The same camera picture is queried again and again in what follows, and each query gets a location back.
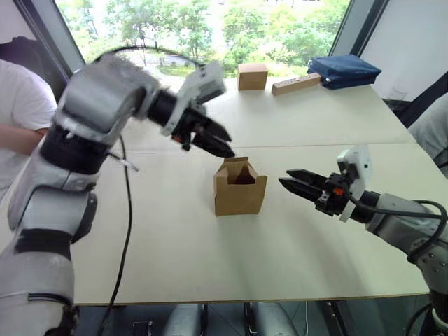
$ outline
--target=white table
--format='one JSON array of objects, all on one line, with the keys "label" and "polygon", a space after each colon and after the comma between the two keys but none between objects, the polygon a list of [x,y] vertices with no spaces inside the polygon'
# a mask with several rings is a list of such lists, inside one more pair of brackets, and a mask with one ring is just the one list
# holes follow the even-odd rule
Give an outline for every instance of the white table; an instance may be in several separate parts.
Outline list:
[{"label": "white table", "polygon": [[[320,85],[275,97],[269,79],[266,90],[237,91],[226,80],[227,92],[206,104],[208,114],[233,138],[232,146],[310,146],[328,144],[415,143],[414,138],[370,85],[327,90]],[[160,128],[131,120],[125,139],[132,149],[174,149]]]},{"label": "white table", "polygon": [[[339,222],[277,181],[289,168],[337,171],[346,146],[245,148],[269,176],[259,215],[214,216],[213,174],[221,160],[191,153],[131,152],[134,231],[117,303],[320,300],[424,293],[419,270],[399,250]],[[416,144],[370,147],[370,190],[448,206],[448,181]],[[126,232],[122,168],[107,162],[90,235],[73,247],[76,301],[108,302]],[[6,228],[1,227],[1,245]]]},{"label": "white table", "polygon": [[[327,176],[337,172],[336,157],[350,144],[376,143],[370,147],[369,190],[448,206],[447,180],[370,87],[312,87],[276,99],[268,91],[231,92],[212,104],[211,115],[233,134],[237,155],[249,156],[258,173],[269,176],[262,210],[257,216],[215,217],[213,175],[222,159],[198,148],[183,152],[157,127],[132,123],[125,131],[128,155],[141,172],[131,173],[134,231],[117,303],[427,291],[419,270],[399,250],[361,224],[316,211],[277,181],[290,168]],[[117,162],[106,161],[97,194],[93,229],[72,250],[76,302],[82,304],[107,303],[116,280],[127,229]],[[7,225],[0,225],[0,249],[10,239]]]}]

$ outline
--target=wooden block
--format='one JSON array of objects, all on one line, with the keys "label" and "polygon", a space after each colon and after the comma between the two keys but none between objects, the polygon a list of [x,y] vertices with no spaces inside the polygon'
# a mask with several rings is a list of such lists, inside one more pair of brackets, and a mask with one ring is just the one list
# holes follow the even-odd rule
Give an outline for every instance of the wooden block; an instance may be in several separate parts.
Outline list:
[{"label": "wooden block", "polygon": [[284,80],[283,82],[272,85],[272,94],[279,96],[292,91],[309,88],[310,86],[317,85],[320,81],[321,75],[316,72],[307,76]]}]

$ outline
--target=blue pouch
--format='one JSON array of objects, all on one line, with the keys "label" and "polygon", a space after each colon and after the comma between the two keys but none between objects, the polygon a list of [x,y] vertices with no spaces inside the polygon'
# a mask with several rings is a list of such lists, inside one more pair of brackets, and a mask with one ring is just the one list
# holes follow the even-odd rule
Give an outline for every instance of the blue pouch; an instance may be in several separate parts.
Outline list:
[{"label": "blue pouch", "polygon": [[315,57],[308,62],[308,74],[322,76],[322,86],[342,89],[375,83],[381,70],[355,55]]}]

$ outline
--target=black cloth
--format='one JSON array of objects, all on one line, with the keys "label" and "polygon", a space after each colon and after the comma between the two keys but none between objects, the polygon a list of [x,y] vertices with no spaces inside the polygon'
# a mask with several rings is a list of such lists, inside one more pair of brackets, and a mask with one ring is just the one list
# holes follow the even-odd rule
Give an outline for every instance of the black cloth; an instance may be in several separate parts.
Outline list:
[{"label": "black cloth", "polygon": [[435,100],[448,92],[448,72],[440,77],[434,84],[432,84],[426,91],[420,94],[414,101],[400,113],[400,120],[404,126],[412,125],[421,114]]},{"label": "black cloth", "polygon": [[0,59],[22,65],[49,84],[56,101],[67,86],[67,81],[39,41],[19,36],[11,42],[0,44]]}]

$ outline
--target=cable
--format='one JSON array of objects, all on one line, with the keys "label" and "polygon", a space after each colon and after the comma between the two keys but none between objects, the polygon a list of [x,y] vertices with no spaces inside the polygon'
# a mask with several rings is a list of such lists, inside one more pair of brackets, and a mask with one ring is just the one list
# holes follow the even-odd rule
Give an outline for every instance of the cable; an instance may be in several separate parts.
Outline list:
[{"label": "cable", "polygon": [[305,301],[305,336],[308,336],[308,301]]},{"label": "cable", "polygon": [[197,60],[195,60],[193,58],[190,58],[189,56],[185,56],[185,55],[179,54],[178,52],[175,52],[175,51],[170,50],[170,49],[165,49],[165,48],[160,48],[160,47],[153,47],[153,46],[149,46],[149,45],[145,45],[145,46],[125,45],[123,47],[118,47],[118,48],[115,48],[115,49],[111,49],[109,51],[103,52],[93,62],[98,62],[101,59],[101,57],[103,57],[103,56],[105,56],[107,54],[116,54],[116,53],[119,53],[120,51],[125,51],[125,50],[155,50],[157,52],[162,51],[165,54],[173,54],[175,56],[179,56],[180,58],[183,58],[186,61],[190,61],[197,67],[203,67],[204,66],[203,63],[200,63]]},{"label": "cable", "polygon": [[443,233],[445,227],[447,226],[447,210],[445,210],[442,205],[434,201],[426,200],[416,200],[415,202],[420,204],[430,204],[438,208],[440,211],[440,222],[437,226],[437,230],[434,231],[433,235],[429,237],[429,239],[425,241],[421,246],[417,247],[409,253],[409,255],[407,256],[407,261],[412,264],[414,264],[415,260],[417,260],[419,256],[425,253],[434,244],[434,242],[439,239],[440,235]]},{"label": "cable", "polygon": [[431,308],[431,303],[428,303],[426,306],[423,306],[422,308],[417,310],[414,313],[414,315],[412,315],[412,317],[407,322],[406,329],[405,329],[405,336],[411,335],[412,327],[414,326],[417,319],[420,317],[420,315],[422,315],[424,312],[428,311],[430,308]]},{"label": "cable", "polygon": [[[120,135],[120,144],[121,149],[123,151],[123,159],[126,160],[126,147],[125,147],[125,141],[123,140],[123,137]],[[121,261],[120,261],[120,268],[118,270],[117,280],[115,281],[115,287],[112,292],[111,300],[109,301],[109,304],[107,306],[107,310],[104,313],[103,320],[101,322],[101,325],[98,328],[97,336],[103,335],[104,329],[106,327],[107,321],[109,319],[109,316],[111,315],[113,303],[115,302],[115,298],[118,294],[118,289],[120,288],[121,278],[123,276],[123,271],[125,269],[125,261],[126,261],[126,253],[127,253],[127,247],[129,246],[129,240],[131,237],[131,231],[132,231],[132,198],[131,198],[131,186],[129,182],[129,174],[127,171],[127,166],[124,166],[125,169],[125,180],[126,180],[126,191],[127,191],[127,205],[129,209],[129,220],[127,224],[127,234],[125,239],[125,245],[123,246],[123,251],[121,253]]]},{"label": "cable", "polygon": [[440,211],[440,215],[435,215],[434,213],[420,213],[420,212],[408,212],[408,211],[396,211],[396,210],[388,210],[388,209],[379,209],[374,206],[366,205],[362,203],[361,201],[357,200],[349,191],[348,186],[346,183],[342,184],[342,189],[344,190],[345,194],[349,198],[350,202],[354,203],[357,207],[360,207],[364,210],[375,212],[377,214],[386,214],[386,215],[393,215],[393,216],[406,216],[406,217],[417,217],[417,218],[435,218],[440,219],[439,225],[437,227],[437,230],[434,231],[433,235],[429,237],[427,241],[425,241],[420,247],[414,249],[409,253],[407,256],[407,261],[414,264],[415,260],[425,251],[427,251],[433,243],[440,237],[440,235],[443,233],[445,227],[447,226],[447,211],[445,208],[434,201],[426,201],[426,200],[416,200],[414,202],[421,203],[421,204],[430,204],[434,207],[437,207]]}]

